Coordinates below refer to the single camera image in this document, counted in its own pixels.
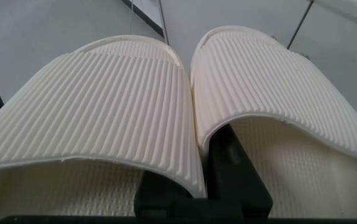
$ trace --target black plastic base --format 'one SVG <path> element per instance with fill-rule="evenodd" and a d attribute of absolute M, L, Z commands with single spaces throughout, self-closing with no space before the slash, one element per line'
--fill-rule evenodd
<path fill-rule="evenodd" d="M 145 172 L 134 200 L 138 218 L 267 218 L 272 199 L 230 125 L 210 141 L 205 172 L 208 199 L 194 199 L 179 184 Z"/>

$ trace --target white wall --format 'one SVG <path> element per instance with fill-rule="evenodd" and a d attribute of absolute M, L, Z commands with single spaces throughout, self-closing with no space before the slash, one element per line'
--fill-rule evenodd
<path fill-rule="evenodd" d="M 357 23 L 313 4 L 289 50 L 308 55 L 357 111 Z"/>
<path fill-rule="evenodd" d="M 136 5 L 145 15 L 147 15 L 158 26 L 162 27 L 162 20 L 159 13 L 158 0 L 133 0 Z"/>
<path fill-rule="evenodd" d="M 161 1 L 169 44 L 187 72 L 193 51 L 209 30 L 226 25 L 248 26 L 290 42 L 307 6 L 299 0 Z"/>

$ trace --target textured footbed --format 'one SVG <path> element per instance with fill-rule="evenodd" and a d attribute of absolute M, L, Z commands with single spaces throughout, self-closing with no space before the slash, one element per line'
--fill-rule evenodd
<path fill-rule="evenodd" d="M 134 216 L 142 171 L 98 161 L 0 170 L 0 219 L 8 215 Z"/>
<path fill-rule="evenodd" d="M 357 218 L 357 159 L 273 119 L 231 126 L 272 196 L 270 217 Z"/>

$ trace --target ribbed texture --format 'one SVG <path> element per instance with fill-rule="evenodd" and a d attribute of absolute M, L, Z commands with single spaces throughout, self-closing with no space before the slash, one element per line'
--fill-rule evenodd
<path fill-rule="evenodd" d="M 184 71 L 91 53 L 46 65 L 0 110 L 0 167 L 71 158 L 153 170 L 205 197 Z"/>
<path fill-rule="evenodd" d="M 90 53 L 115 54 L 129 57 L 153 58 L 157 60 L 166 60 L 174 63 L 172 57 L 166 51 L 146 42 L 119 41 L 106 45 L 101 45 L 88 51 Z"/>
<path fill-rule="evenodd" d="M 268 35 L 259 32 L 258 30 L 254 30 L 253 32 L 250 33 L 244 33 L 241 31 L 226 31 L 226 32 L 219 32 L 212 37 L 210 37 L 209 40 L 214 40 L 214 39 L 226 39 L 226 38 L 234 38 L 234 39 L 243 39 L 251 42 L 259 42 L 261 44 L 269 44 L 271 46 L 275 47 L 281 47 L 285 48 L 282 44 L 280 44 L 278 41 L 274 40 L 272 37 L 269 37 Z"/>
<path fill-rule="evenodd" d="M 246 39 L 208 41 L 198 53 L 194 100 L 198 145 L 237 118 L 272 117 L 357 156 L 357 113 L 307 59 Z"/>
<path fill-rule="evenodd" d="M 110 162 L 73 161 L 7 170 L 0 219 L 9 215 L 134 216 L 142 171 Z"/>

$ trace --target white slipper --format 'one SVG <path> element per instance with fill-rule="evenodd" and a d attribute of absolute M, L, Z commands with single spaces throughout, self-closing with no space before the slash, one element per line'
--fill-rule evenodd
<path fill-rule="evenodd" d="M 311 62 L 265 34 L 220 27 L 199 43 L 191 81 L 202 157 L 232 123 L 272 217 L 357 217 L 357 113 Z"/>
<path fill-rule="evenodd" d="M 56 58 L 0 110 L 0 218 L 134 215 L 139 170 L 67 159 L 152 170 L 206 197 L 190 95 L 158 40 L 112 37 Z"/>

